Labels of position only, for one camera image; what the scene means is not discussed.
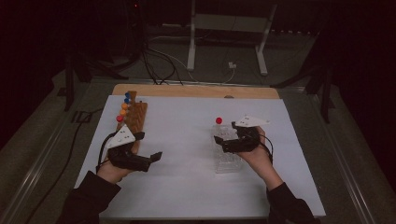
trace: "white table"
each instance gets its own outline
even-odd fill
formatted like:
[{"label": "white table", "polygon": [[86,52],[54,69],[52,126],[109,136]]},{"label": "white table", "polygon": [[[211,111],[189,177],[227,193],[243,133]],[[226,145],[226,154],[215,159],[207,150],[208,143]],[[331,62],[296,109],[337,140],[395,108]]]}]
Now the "white table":
[{"label": "white table", "polygon": [[[123,96],[109,96],[76,186],[88,170],[94,171],[103,140],[115,130],[114,118],[122,100]],[[147,157],[162,151],[163,157],[152,163],[147,173],[135,172],[123,178],[122,190],[101,214],[102,218],[266,217],[269,204],[265,185],[247,164],[239,173],[215,173],[210,134],[215,118],[222,117],[226,124],[245,114],[270,120],[262,127],[274,144],[275,168],[293,193],[306,200],[314,216],[325,216],[282,100],[159,97],[142,96],[139,92],[137,100],[148,103],[146,136],[139,155]]]}]

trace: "sleeve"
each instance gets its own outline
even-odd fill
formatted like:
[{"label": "sleeve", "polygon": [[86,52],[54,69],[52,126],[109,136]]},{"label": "sleeve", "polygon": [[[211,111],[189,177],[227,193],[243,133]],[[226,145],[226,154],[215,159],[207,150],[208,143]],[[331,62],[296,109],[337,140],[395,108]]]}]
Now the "sleeve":
[{"label": "sleeve", "polygon": [[118,185],[89,171],[79,187],[70,191],[57,224],[99,223],[99,213],[107,209],[119,191]]},{"label": "sleeve", "polygon": [[286,183],[267,191],[267,197],[271,212],[276,213],[277,217],[297,224],[320,223],[320,220],[314,218],[308,204],[302,199],[297,199]]}]

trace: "clear plastic container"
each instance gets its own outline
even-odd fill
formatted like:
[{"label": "clear plastic container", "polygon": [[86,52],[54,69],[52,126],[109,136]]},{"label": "clear plastic container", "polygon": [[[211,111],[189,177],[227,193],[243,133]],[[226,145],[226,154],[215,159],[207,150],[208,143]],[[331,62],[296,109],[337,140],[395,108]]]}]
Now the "clear plastic container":
[{"label": "clear plastic container", "polygon": [[223,152],[221,145],[215,142],[213,136],[218,136],[224,141],[236,139],[236,129],[231,125],[213,125],[212,128],[212,146],[214,149],[215,171],[217,174],[236,173],[242,168],[242,159],[233,153]]}]

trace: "red ball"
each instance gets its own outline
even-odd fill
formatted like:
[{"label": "red ball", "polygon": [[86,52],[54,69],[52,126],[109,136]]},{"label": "red ball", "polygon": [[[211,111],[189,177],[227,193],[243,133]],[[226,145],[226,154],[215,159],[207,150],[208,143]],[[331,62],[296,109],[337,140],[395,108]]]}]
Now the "red ball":
[{"label": "red ball", "polygon": [[118,115],[118,116],[116,117],[116,120],[117,120],[117,122],[122,122],[122,121],[123,121],[123,116]]},{"label": "red ball", "polygon": [[222,118],[216,118],[216,123],[221,124],[222,123]]}]

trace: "cable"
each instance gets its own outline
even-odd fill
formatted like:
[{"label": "cable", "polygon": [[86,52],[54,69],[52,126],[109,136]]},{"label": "cable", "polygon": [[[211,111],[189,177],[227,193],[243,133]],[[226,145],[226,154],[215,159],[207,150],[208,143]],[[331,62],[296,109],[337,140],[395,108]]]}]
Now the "cable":
[{"label": "cable", "polygon": [[114,136],[116,135],[116,133],[117,133],[117,132],[114,132],[114,133],[109,134],[109,135],[105,138],[105,140],[103,141],[102,146],[100,147],[99,158],[98,158],[98,165],[96,166],[96,173],[98,173],[99,167],[100,167],[103,163],[106,162],[106,161],[103,161],[103,162],[102,162],[102,156],[103,156],[103,151],[104,151],[104,149],[105,149],[105,145],[106,145],[108,139],[110,139],[111,137],[114,137]]},{"label": "cable", "polygon": [[266,137],[265,135],[259,134],[259,136],[264,137],[270,143],[271,151],[264,143],[262,143],[262,141],[260,141],[260,145],[262,145],[264,147],[264,149],[267,151],[268,157],[270,158],[271,163],[273,163],[273,161],[274,161],[274,146],[273,146],[271,140],[268,137]]},{"label": "cable", "polygon": [[[85,117],[85,119],[88,119],[88,118],[91,117],[94,113],[96,113],[96,112],[98,112],[98,111],[101,111],[101,110],[103,110],[103,108],[94,110],[94,111],[92,111],[92,112],[86,112],[86,111],[82,111],[82,112],[88,113],[88,115]],[[41,200],[40,200],[40,201],[38,202],[38,204],[35,206],[35,208],[33,209],[33,211],[30,213],[29,217],[28,217],[28,218],[26,219],[26,221],[25,221],[25,224],[28,224],[28,223],[30,222],[30,220],[32,219],[32,217],[35,215],[35,212],[37,211],[37,209],[38,209],[38,208],[40,207],[40,205],[44,202],[44,200],[46,200],[46,198],[50,195],[50,192],[53,190],[53,188],[55,188],[56,184],[57,184],[58,181],[61,179],[61,177],[62,177],[62,175],[63,175],[63,173],[64,173],[64,171],[65,171],[67,165],[69,164],[69,162],[70,162],[70,160],[71,160],[71,158],[72,158],[72,154],[73,154],[73,150],[74,150],[74,144],[76,143],[77,134],[78,134],[79,128],[81,127],[82,124],[83,124],[83,122],[81,122],[81,123],[78,125],[78,127],[77,127],[77,129],[76,129],[76,131],[75,131],[75,134],[74,134],[74,136],[73,136],[72,145],[70,146],[70,149],[69,149],[69,155],[68,155],[68,157],[67,157],[66,163],[64,164],[64,167],[63,167],[62,171],[59,173],[59,175],[58,175],[58,177],[56,178],[55,182],[49,187],[49,189],[47,190],[47,192],[44,194],[44,197],[41,198]]]},{"label": "cable", "polygon": [[[152,53],[148,53],[148,52],[145,52],[145,53],[146,53],[147,55],[151,55],[151,56],[155,56],[155,57],[158,57],[158,58],[163,59],[163,58],[162,58],[161,56],[159,56],[159,55],[152,54]],[[149,68],[150,68],[151,73],[154,74],[157,78],[159,78],[159,79],[161,80],[161,82],[159,83],[159,85],[162,85],[163,83],[168,84],[165,80],[168,79],[169,77],[171,77],[171,76],[175,73],[175,67],[173,67],[173,71],[172,71],[172,73],[171,73],[170,75],[168,75],[167,77],[160,77],[160,75],[158,75],[158,74],[154,71],[154,67],[153,67],[150,63],[148,63],[148,66],[149,66]]]},{"label": "cable", "polygon": [[152,66],[149,64],[149,61],[146,57],[145,51],[142,50],[142,56],[143,56],[143,62],[146,66],[146,70],[148,71],[148,75],[151,77],[152,81],[154,82],[155,85],[158,85],[157,79],[155,76],[152,74]]},{"label": "cable", "polygon": [[233,76],[235,75],[235,68],[233,68],[233,74],[231,75],[231,77],[227,80],[227,81],[225,81],[225,82],[221,82],[220,84],[226,84],[227,82],[229,82],[229,81],[231,81],[231,79],[233,79]]},{"label": "cable", "polygon": [[169,63],[172,65],[172,68],[173,68],[172,73],[171,73],[169,76],[163,78],[162,81],[160,82],[160,85],[163,84],[163,82],[166,83],[165,80],[168,79],[168,78],[170,78],[174,73],[177,74],[177,79],[178,79],[178,81],[180,82],[181,85],[183,85],[183,83],[182,83],[181,80],[180,80],[180,76],[179,76],[179,73],[178,73],[178,71],[177,71],[177,68],[175,67],[175,64],[172,62],[172,60],[169,58],[169,56],[166,55],[166,54],[164,54],[164,53],[162,53],[162,52],[160,52],[160,51],[158,51],[158,50],[154,50],[154,49],[148,49],[148,50],[153,51],[153,52],[155,52],[155,53],[157,53],[157,54],[160,54],[161,56],[155,55],[155,54],[150,54],[150,55],[153,55],[153,56],[159,57],[159,58],[161,58],[161,59],[164,59],[164,60],[166,60],[167,62],[169,62]]},{"label": "cable", "polygon": [[151,50],[154,50],[154,51],[156,51],[156,52],[158,52],[158,53],[161,53],[161,54],[163,54],[163,55],[166,55],[166,56],[169,57],[169,58],[172,58],[172,59],[176,60],[178,63],[180,63],[181,65],[183,65],[183,67],[186,69],[187,73],[189,74],[189,76],[190,76],[190,78],[191,78],[192,80],[194,80],[194,81],[197,82],[197,83],[201,83],[200,81],[198,81],[197,79],[195,79],[195,78],[192,76],[192,74],[187,70],[186,64],[184,64],[184,63],[183,63],[181,60],[179,60],[178,58],[176,58],[176,57],[174,57],[174,56],[172,56],[172,55],[169,55],[169,54],[160,52],[160,51],[158,51],[158,50],[156,50],[156,49],[151,49]]}]

